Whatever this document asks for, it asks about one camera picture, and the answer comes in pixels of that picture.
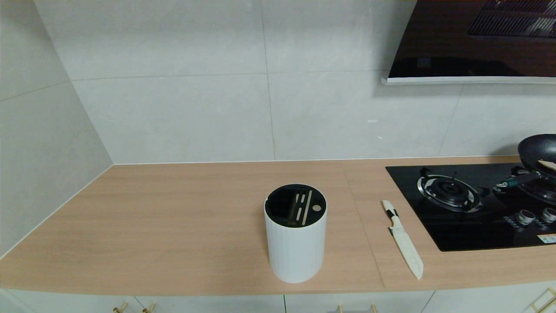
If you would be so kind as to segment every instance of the black glass cooktop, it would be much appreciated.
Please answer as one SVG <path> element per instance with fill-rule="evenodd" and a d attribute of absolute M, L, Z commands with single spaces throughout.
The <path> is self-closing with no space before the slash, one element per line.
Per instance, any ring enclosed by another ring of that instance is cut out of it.
<path fill-rule="evenodd" d="M 442 251 L 556 243 L 556 187 L 495 187 L 511 175 L 526 173 L 521 164 L 386 170 Z"/>

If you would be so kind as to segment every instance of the sticker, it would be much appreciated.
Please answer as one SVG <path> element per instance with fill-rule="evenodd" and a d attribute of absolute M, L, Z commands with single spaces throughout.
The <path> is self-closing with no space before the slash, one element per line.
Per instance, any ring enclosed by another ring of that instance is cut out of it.
<path fill-rule="evenodd" d="M 537 235 L 544 243 L 556 243 L 556 234 Z"/>

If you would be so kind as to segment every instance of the wooden spatula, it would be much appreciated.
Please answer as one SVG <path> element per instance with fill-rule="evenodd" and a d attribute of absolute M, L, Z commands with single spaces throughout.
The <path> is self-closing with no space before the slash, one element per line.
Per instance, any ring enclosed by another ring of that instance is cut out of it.
<path fill-rule="evenodd" d="M 550 161 L 545 161 L 545 160 L 538 160 L 537 161 L 540 165 L 549 168 L 551 170 L 556 170 L 556 163 L 554 162 L 550 162 Z"/>

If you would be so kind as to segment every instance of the pan handle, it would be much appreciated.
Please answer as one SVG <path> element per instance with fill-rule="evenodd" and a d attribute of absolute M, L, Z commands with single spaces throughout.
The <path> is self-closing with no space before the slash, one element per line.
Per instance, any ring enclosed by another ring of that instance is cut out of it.
<path fill-rule="evenodd" d="M 525 184 L 528 182 L 532 182 L 537 180 L 541 177 L 539 172 L 531 172 L 528 174 L 523 174 L 519 176 L 510 177 L 508 179 L 502 180 L 499 184 L 496 184 L 496 187 L 499 188 L 513 188 L 521 184 Z"/>

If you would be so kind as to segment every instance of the range hood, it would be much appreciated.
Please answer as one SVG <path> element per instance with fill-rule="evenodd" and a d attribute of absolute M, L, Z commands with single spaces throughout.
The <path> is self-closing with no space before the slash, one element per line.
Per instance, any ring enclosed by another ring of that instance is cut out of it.
<path fill-rule="evenodd" d="M 556 0 L 419 0 L 382 82 L 556 84 Z"/>

